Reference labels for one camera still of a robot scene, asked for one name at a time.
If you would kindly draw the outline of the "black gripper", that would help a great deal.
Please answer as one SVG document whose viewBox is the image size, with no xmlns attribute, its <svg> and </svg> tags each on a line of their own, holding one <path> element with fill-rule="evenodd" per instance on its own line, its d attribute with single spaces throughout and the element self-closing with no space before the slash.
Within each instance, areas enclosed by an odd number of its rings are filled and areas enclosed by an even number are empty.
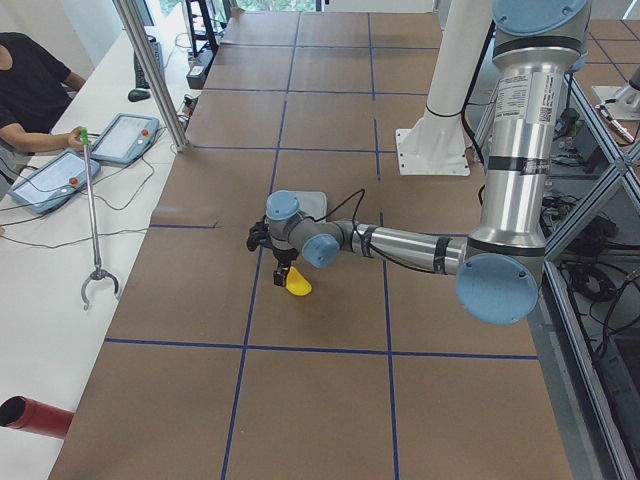
<svg viewBox="0 0 640 480">
<path fill-rule="evenodd" d="M 246 241 L 247 249 L 255 251 L 259 246 L 270 249 L 278 262 L 273 271 L 273 283 L 285 287 L 292 263 L 298 258 L 299 252 L 284 240 L 274 238 L 270 233 L 269 221 L 266 217 L 258 220 L 250 229 Z"/>
</svg>

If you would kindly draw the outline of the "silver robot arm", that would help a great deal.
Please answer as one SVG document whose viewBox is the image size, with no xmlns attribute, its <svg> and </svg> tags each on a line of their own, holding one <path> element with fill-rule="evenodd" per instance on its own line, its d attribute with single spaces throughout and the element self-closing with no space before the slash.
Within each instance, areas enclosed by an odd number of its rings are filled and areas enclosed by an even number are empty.
<svg viewBox="0 0 640 480">
<path fill-rule="evenodd" d="M 491 324 L 511 324 L 535 307 L 545 239 L 538 221 L 566 72 L 586 55 L 587 1 L 456 1 L 424 115 L 396 133 L 403 174 L 448 175 L 461 167 L 461 120 L 475 68 L 495 41 L 497 84 L 492 144 L 485 161 L 479 226 L 464 239 L 314 218 L 295 192 L 280 190 L 249 232 L 247 247 L 265 247 L 285 285 L 294 260 L 324 268 L 341 251 L 381 258 L 419 272 L 452 275 L 462 306 Z"/>
</svg>

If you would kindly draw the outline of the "person's hand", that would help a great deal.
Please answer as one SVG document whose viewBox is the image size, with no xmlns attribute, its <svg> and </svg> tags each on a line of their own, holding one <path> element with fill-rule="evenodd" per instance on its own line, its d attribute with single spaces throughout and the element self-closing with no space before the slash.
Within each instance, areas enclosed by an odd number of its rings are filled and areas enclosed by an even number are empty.
<svg viewBox="0 0 640 480">
<path fill-rule="evenodd" d="M 67 145 L 69 148 L 81 151 L 83 149 L 83 140 L 82 140 L 82 127 L 75 127 L 72 131 L 70 131 L 67 135 Z"/>
</svg>

